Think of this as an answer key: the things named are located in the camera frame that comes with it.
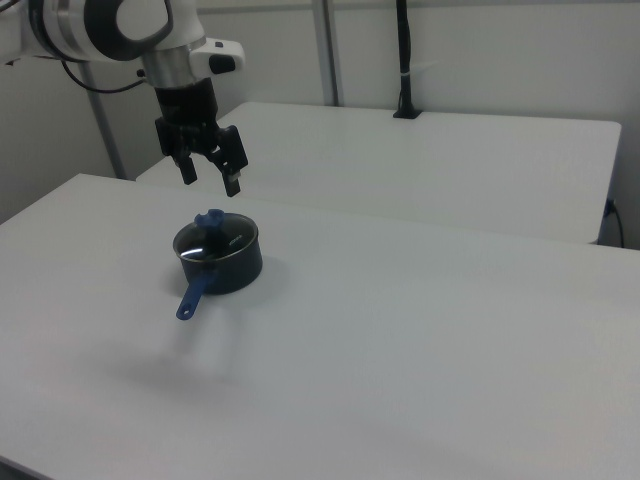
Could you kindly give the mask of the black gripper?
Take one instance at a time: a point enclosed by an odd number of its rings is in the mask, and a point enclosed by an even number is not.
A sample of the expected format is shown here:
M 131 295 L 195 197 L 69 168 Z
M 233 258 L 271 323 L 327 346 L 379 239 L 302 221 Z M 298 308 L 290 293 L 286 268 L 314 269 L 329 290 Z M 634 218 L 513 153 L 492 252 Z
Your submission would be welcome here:
M 155 120 L 160 148 L 180 170 L 183 183 L 197 180 L 191 153 L 206 155 L 219 170 L 225 192 L 241 191 L 241 170 L 248 158 L 236 126 L 219 128 L 218 105 L 209 79 L 181 88 L 155 89 L 161 115 Z

